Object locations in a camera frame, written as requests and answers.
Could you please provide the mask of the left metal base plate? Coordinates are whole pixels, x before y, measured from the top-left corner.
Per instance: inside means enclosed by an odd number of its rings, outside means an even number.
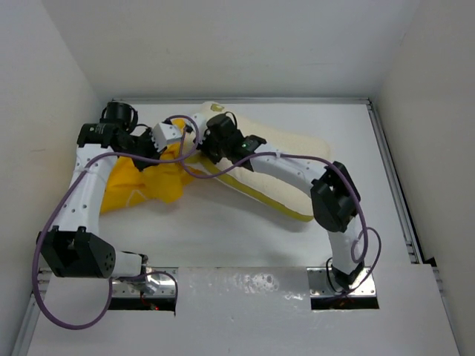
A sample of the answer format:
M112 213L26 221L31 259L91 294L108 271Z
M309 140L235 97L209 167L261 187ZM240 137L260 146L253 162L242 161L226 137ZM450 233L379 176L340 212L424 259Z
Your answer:
M120 277L112 282L112 297L173 299L176 297L178 268L145 267L135 277Z

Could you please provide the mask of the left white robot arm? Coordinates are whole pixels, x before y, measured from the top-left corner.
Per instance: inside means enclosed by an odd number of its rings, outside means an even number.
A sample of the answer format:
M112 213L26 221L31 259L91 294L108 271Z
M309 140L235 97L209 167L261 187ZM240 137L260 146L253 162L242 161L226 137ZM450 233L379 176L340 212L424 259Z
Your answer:
M119 153L137 171L154 165L160 154L151 129L135 136L135 108L109 102L97 123L79 132L76 165L55 217L47 224L41 255L57 277L128 279L140 275L145 255L116 250L99 235L99 213L108 178Z

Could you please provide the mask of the yellow pillowcase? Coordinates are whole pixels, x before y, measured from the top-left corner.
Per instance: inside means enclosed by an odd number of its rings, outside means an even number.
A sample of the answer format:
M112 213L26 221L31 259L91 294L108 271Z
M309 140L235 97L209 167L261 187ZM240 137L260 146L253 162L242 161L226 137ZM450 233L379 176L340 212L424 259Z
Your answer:
M193 179L179 163L139 171L131 158L120 157L109 175L100 213L131 208L147 200L175 202Z

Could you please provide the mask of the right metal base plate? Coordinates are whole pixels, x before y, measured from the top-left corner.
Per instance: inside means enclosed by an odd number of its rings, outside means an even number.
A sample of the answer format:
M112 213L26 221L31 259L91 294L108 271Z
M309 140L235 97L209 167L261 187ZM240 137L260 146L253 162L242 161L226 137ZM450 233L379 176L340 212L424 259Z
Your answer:
M350 285L350 293L345 292L343 288L337 284L331 267L308 268L307 276L310 296L314 298L330 298L339 296L340 294L344 297L351 298L377 297L376 284L369 267L364 267L355 282Z

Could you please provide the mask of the cream white pillow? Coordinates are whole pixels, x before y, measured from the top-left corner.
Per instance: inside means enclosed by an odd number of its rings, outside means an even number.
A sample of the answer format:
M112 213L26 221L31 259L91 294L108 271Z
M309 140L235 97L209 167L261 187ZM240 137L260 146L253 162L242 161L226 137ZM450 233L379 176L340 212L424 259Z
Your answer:
M194 113L203 113L208 121L220 114L228 114L237 122L237 129L247 138L254 135L266 140L257 148L259 154L269 152L269 156L257 156L231 168L233 162L222 158L212 163L198 151L186 160L190 168L208 175L216 175L224 185L262 202L293 219L308 223L313 220L310 189L312 181L324 174L324 165L305 159L285 158L284 154L301 154L307 149L310 156L330 158L330 147L323 140L302 136L288 131L280 131L253 121L229 110L217 102L204 102Z

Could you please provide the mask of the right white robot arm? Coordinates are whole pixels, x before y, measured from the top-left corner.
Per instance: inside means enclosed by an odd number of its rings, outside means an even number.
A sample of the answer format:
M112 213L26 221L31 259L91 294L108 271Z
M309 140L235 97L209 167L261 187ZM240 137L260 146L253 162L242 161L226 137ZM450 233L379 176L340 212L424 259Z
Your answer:
M225 159L232 169L265 174L306 194L315 221L328 233L335 281L350 289L363 271L367 249L357 247L356 220L364 219L361 197L345 165L287 154L262 137L244 136L229 113L206 121L198 148L213 164Z

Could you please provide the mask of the metal base plate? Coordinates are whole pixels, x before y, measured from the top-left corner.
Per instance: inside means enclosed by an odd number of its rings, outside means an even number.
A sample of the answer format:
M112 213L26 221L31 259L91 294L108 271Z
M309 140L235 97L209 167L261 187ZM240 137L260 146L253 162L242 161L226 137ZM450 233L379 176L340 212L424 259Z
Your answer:
M339 296L340 294L344 297L351 298L377 297L376 284L369 267L364 267L355 282L350 285L350 293L345 292L343 288L337 284L331 267L308 268L307 276L310 296L314 298L330 298Z
M112 297L173 299L176 297L178 268L145 267L135 277L120 277L112 282Z

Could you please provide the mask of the aluminium table frame rail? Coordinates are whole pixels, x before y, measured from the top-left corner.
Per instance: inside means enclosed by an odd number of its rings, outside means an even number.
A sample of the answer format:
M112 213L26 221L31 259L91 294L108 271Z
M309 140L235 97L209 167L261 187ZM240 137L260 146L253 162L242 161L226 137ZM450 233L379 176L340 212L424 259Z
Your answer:
M389 145L387 143L381 120L375 105L371 101L368 101L367 103L367 111L369 113L370 121L376 137L376 142L379 147L379 152L387 176L387 181L390 186L393 202L396 207L399 223L402 228L404 242L407 247L410 262L412 264L421 264L424 262L424 258L421 255L419 241L412 224L410 212L404 197L404 192L400 185L399 177L394 165Z

